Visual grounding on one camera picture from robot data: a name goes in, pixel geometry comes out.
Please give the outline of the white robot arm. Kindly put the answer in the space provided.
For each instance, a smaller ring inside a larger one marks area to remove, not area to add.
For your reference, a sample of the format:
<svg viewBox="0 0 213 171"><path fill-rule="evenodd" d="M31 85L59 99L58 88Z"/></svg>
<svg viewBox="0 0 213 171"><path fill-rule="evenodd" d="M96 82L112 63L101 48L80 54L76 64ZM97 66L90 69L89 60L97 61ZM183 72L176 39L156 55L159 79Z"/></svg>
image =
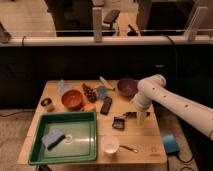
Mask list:
<svg viewBox="0 0 213 171"><path fill-rule="evenodd" d="M161 74L141 79L133 105L145 112L156 101L213 141L213 109L172 93L165 86L166 79Z"/></svg>

